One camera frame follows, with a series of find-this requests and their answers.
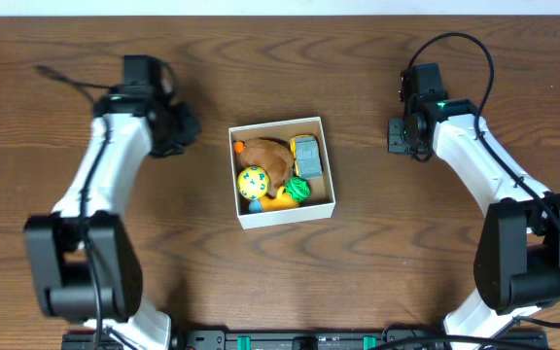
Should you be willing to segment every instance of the green toy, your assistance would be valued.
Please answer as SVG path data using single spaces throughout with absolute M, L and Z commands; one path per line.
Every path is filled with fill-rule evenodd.
M 305 180 L 299 177 L 293 177 L 287 182 L 287 193 L 297 203 L 302 203 L 310 196 L 310 189 Z

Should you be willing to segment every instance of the black base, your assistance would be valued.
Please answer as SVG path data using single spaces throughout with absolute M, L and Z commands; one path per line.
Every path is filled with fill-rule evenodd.
M 171 350 L 368 350 L 387 342 L 438 333 L 405 326 L 392 326 L 384 332 L 188 332 L 173 341 Z M 548 349 L 543 331 L 512 330 L 501 340 Z M 444 350 L 444 343 L 415 344 L 403 350 Z

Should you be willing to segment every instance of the orange ball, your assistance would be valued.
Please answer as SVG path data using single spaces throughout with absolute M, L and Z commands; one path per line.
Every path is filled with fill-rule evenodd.
M 239 141 L 234 144 L 234 151 L 237 153 L 243 152 L 244 148 L 245 148 L 245 144 L 243 143 L 243 141 Z

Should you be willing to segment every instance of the toy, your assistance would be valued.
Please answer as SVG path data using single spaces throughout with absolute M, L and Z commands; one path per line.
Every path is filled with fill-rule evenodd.
M 258 199 L 269 190 L 269 176 L 261 167 L 250 166 L 239 174 L 237 190 L 244 198 Z
M 287 193 L 293 200 L 296 200 L 297 203 L 302 203 L 310 196 L 310 189 L 305 180 L 294 177 L 287 182 Z
M 291 138 L 291 152 L 295 158 L 296 175 L 304 180 L 316 179 L 323 174 L 319 145 L 314 135 Z
M 250 203 L 250 213 L 263 213 L 276 210 L 299 208 L 299 203 L 291 198 L 291 195 L 286 193 L 286 188 L 281 186 L 278 189 L 278 195 L 275 199 L 271 199 L 264 195 L 258 200 Z
M 234 150 L 244 167 L 260 166 L 269 175 L 269 195 L 275 197 L 280 186 L 292 176 L 293 155 L 288 148 L 275 141 L 250 139 L 237 142 Z

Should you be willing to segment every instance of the orange toy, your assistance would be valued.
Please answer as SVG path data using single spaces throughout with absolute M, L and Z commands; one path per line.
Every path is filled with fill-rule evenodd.
M 241 153 L 244 148 L 245 148 L 245 144 L 243 143 L 243 141 L 239 141 L 234 144 L 234 151 L 236 153 Z
M 291 198 L 284 186 L 278 189 L 278 195 L 271 199 L 266 195 L 250 203 L 250 213 L 266 213 L 276 210 L 299 208 L 299 203 Z

